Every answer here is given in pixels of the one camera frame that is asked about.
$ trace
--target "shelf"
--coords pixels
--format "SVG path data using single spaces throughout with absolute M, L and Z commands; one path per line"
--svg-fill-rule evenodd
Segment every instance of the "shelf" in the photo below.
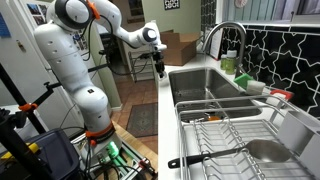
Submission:
M 128 55 L 131 70 L 134 72 L 132 76 L 135 82 L 140 80 L 154 79 L 152 56 L 150 52 L 129 52 Z

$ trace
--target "red object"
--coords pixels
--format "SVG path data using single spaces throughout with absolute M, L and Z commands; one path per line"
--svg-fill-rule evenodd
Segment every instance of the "red object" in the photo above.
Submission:
M 27 112 L 27 111 L 29 111 L 30 109 L 34 110 L 34 109 L 37 109 L 37 108 L 38 108 L 38 105 L 35 104 L 35 103 L 25 104 L 25 105 L 19 106 L 19 109 L 20 109 L 21 111 L 24 111 L 24 112 Z
M 286 97 L 285 97 L 286 100 L 291 99 L 292 96 L 293 96 L 292 93 L 290 93 L 290 92 L 288 92 L 288 91 L 281 90 L 281 89 L 276 89 L 276 90 L 273 90 L 273 91 L 270 92 L 270 94 L 275 94 L 275 93 L 280 93 L 280 94 L 285 95 L 285 96 L 286 96 Z
M 97 142 L 96 142 L 95 140 L 91 140 L 91 141 L 90 141 L 90 145 L 91 145 L 91 146 L 96 146 L 96 145 L 97 145 Z
M 90 2 L 89 0 L 87 0 L 87 3 L 89 5 L 89 7 L 91 8 L 92 12 L 93 12 L 93 15 L 96 19 L 100 19 L 100 14 L 95 6 L 94 3 Z
M 86 137 L 99 137 L 99 136 L 102 136 L 102 135 L 106 134 L 107 132 L 109 132 L 112 128 L 113 128 L 113 124 L 110 123 L 110 125 L 106 129 L 104 129 L 102 131 L 99 131 L 99 132 L 86 131 Z

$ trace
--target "green bottle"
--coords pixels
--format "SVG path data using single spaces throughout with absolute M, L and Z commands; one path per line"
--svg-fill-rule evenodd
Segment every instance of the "green bottle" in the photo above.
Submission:
M 227 59 L 225 60 L 226 74 L 232 75 L 235 73 L 237 51 L 227 51 Z
M 227 55 L 222 54 L 221 55 L 221 62 L 220 62 L 220 69 L 221 70 L 226 70 L 226 59 L 227 59 Z

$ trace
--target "rug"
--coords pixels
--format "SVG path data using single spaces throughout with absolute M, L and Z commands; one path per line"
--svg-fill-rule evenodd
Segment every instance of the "rug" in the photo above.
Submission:
M 133 105 L 127 131 L 134 137 L 158 135 L 158 103 Z

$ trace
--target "sponge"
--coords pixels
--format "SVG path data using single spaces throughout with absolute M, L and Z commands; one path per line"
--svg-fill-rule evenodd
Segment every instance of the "sponge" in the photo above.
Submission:
M 254 80 L 253 77 L 249 76 L 248 74 L 242 74 L 241 76 L 235 78 L 233 82 L 237 83 L 243 89 L 247 89 L 248 81 Z

